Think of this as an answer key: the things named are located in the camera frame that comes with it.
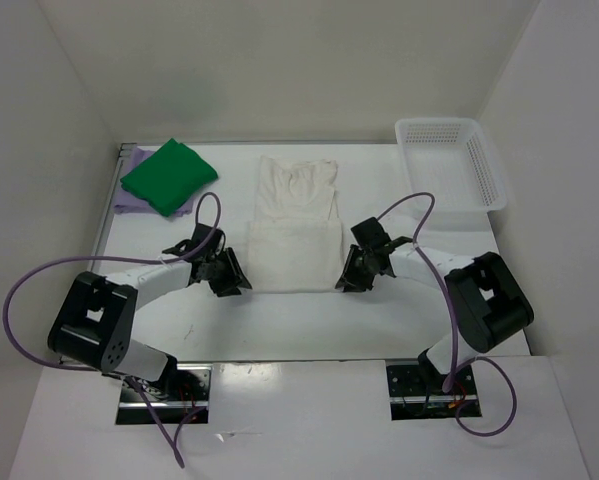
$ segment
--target purple cloth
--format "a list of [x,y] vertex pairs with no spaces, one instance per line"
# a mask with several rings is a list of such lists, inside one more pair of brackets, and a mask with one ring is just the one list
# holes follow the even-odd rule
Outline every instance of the purple cloth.
[[[124,162],[123,167],[121,168],[119,178],[128,175],[141,162],[143,162],[147,158],[150,158],[150,156],[153,153],[155,152],[148,152],[145,150],[141,150],[137,147],[133,148],[132,153],[130,154],[130,158]],[[193,204],[194,200],[192,197],[190,197],[188,201],[186,201],[186,203],[180,206],[171,216],[181,217],[183,215],[192,213]],[[115,199],[112,205],[112,210],[115,213],[156,213],[157,215],[159,214],[154,208],[152,208],[148,204],[148,202],[135,197],[130,192],[126,192],[123,188],[121,188],[121,184],[117,186],[117,192],[115,193]]]

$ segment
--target white basket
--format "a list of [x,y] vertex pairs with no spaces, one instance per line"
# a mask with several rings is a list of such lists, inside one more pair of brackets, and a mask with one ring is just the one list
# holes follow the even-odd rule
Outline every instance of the white basket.
[[[434,194],[435,211],[488,212],[506,206],[499,165],[477,122],[402,119],[395,131],[412,190]],[[428,200],[413,205],[425,211]]]

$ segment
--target white wall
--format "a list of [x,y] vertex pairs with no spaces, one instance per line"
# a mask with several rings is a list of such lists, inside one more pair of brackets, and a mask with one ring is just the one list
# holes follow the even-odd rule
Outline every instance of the white wall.
[[474,117],[537,0],[40,0],[124,141],[394,141]]
[[481,121],[514,194],[497,242],[599,480],[599,0],[543,0]]
[[[0,0],[0,310],[34,265],[86,253],[114,168],[115,145],[34,0]],[[37,354],[73,266],[22,291],[13,327]],[[0,320],[0,479],[14,458],[39,369],[6,341]]]

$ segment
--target white cloth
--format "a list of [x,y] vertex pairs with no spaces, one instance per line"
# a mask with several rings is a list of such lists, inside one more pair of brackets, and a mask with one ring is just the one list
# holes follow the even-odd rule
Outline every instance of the white cloth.
[[247,276],[257,292],[327,292],[343,271],[334,161],[262,157]]

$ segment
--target green cloth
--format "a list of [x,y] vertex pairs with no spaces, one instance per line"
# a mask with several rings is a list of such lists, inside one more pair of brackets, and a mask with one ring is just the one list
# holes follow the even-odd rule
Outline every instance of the green cloth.
[[150,204],[164,217],[190,196],[219,178],[194,150],[171,138],[121,179],[121,188]]

